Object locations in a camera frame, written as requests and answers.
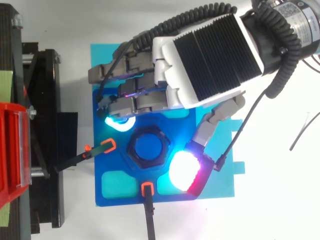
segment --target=red plastic part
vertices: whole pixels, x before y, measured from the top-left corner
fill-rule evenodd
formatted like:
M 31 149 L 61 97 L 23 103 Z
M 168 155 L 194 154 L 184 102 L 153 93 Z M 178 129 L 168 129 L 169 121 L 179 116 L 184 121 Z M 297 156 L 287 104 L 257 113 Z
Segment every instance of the red plastic part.
M 27 110 L 18 104 L 0 102 L 0 208 L 23 194 L 29 186 L 29 141 Z

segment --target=white table surface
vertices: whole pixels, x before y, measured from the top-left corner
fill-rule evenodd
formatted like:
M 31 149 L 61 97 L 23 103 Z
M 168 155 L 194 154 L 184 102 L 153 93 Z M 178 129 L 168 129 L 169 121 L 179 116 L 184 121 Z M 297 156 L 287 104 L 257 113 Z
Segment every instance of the white table surface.
M 62 110 L 78 112 L 78 153 L 93 144 L 90 44 L 121 43 L 203 0 L 9 0 L 24 17 L 22 40 L 61 55 Z M 239 12 L 250 1 L 231 0 Z M 246 90 L 244 118 L 273 76 Z M 234 146 L 246 173 L 234 177 L 235 197 L 156 203 L 157 240 L 319 240 L 320 119 L 289 147 L 307 112 L 319 112 L 320 75 L 298 65 L 276 99 L 264 97 Z M 32 240 L 146 240 L 144 207 L 96 207 L 93 161 L 64 171 L 65 223 L 41 224 Z

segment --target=led light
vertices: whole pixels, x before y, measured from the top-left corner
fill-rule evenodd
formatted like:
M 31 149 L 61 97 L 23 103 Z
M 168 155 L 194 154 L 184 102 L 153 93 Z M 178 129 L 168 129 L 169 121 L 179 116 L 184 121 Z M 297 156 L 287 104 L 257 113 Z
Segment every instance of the led light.
M 111 117 L 107 117 L 104 122 L 119 132 L 126 132 L 135 125 L 136 117 L 130 117 L 125 123 L 119 123 L 114 121 Z
M 187 191 L 194 182 L 199 170 L 200 163 L 192 153 L 178 151 L 170 163 L 169 178 L 176 188 Z

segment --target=coiled cable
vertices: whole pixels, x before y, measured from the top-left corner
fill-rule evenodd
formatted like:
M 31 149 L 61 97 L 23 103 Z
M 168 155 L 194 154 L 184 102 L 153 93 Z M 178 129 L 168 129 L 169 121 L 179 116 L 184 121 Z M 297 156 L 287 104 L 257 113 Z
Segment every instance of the coiled cable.
M 301 43 L 287 20 L 277 10 L 269 7 L 266 2 L 261 3 L 256 13 L 258 20 L 287 49 L 277 74 L 265 90 L 265 95 L 270 99 L 274 99 L 284 89 L 297 67 L 301 55 Z
M 224 4 L 223 2 L 196 7 L 174 16 L 148 31 L 142 32 L 133 39 L 133 48 L 137 52 L 142 51 L 152 46 L 155 37 L 170 36 L 172 34 L 175 36 L 177 35 L 177 30 L 196 22 L 224 14 L 235 14 L 236 12 L 237 8 L 235 6 Z

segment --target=hexagonal nut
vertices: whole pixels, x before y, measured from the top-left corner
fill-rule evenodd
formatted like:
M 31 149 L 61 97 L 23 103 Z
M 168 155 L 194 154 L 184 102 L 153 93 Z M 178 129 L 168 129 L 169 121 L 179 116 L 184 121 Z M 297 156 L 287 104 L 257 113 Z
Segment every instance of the hexagonal nut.
M 146 134 L 153 134 L 159 138 L 162 148 L 160 154 L 152 160 L 143 159 L 136 152 L 137 140 Z M 127 154 L 141 168 L 148 169 L 165 164 L 169 152 L 170 140 L 156 125 L 147 127 L 137 127 L 133 130 L 130 141 L 127 146 Z

